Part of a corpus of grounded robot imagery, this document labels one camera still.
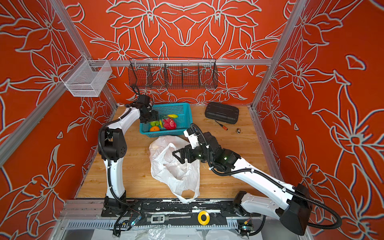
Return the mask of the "orange fruit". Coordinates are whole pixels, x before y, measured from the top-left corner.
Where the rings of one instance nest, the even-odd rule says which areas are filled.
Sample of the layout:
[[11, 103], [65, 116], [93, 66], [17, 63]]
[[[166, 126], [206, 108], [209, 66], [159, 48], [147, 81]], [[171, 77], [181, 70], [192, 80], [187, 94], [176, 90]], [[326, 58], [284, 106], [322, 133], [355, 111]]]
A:
[[150, 128], [150, 132], [158, 132], [160, 131], [160, 128], [158, 126], [153, 126]]

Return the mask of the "red dragon fruit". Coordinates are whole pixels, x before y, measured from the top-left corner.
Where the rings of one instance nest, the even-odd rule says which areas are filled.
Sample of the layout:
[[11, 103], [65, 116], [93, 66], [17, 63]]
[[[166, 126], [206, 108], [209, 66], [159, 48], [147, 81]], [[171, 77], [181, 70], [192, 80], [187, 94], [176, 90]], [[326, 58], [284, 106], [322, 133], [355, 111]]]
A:
[[177, 124], [172, 118], [162, 119], [162, 124], [166, 130], [175, 130], [177, 128]]

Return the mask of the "white plastic bag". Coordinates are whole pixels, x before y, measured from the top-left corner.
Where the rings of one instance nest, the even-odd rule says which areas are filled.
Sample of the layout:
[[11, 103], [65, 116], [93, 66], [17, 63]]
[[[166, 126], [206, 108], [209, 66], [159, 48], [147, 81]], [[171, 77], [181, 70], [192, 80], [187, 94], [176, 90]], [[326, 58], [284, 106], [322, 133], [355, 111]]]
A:
[[181, 164], [173, 156], [173, 151], [188, 144], [177, 136], [160, 136], [149, 146], [152, 177], [166, 184], [183, 204], [200, 195], [200, 162]]

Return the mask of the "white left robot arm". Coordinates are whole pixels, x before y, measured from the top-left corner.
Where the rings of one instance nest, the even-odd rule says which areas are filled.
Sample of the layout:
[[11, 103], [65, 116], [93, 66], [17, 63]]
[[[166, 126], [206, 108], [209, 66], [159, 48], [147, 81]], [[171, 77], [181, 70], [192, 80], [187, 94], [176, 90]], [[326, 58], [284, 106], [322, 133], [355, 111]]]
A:
[[123, 161], [128, 146], [125, 133], [134, 122], [149, 123], [159, 119], [159, 114], [153, 110], [153, 104], [139, 101], [126, 105], [122, 115], [116, 120], [104, 124], [98, 133], [98, 150], [104, 160], [107, 172], [106, 199], [113, 200], [118, 206], [129, 206], [126, 200], [126, 190], [123, 183]]

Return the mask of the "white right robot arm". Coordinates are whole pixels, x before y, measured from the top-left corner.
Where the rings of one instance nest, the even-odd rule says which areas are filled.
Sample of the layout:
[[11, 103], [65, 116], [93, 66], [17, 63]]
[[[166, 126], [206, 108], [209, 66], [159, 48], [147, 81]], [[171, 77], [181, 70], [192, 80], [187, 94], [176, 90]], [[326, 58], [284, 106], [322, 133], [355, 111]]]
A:
[[189, 145], [173, 151], [173, 156], [181, 164], [191, 164], [196, 160], [207, 162], [215, 174], [222, 177], [232, 176], [269, 198], [269, 201], [259, 203], [251, 194], [239, 192], [234, 199], [234, 207], [239, 215], [257, 213], [268, 216], [279, 220], [296, 235], [305, 234], [313, 208], [306, 187], [301, 184], [294, 187], [271, 177], [234, 151], [223, 149], [209, 132], [196, 135], [187, 130], [185, 135]]

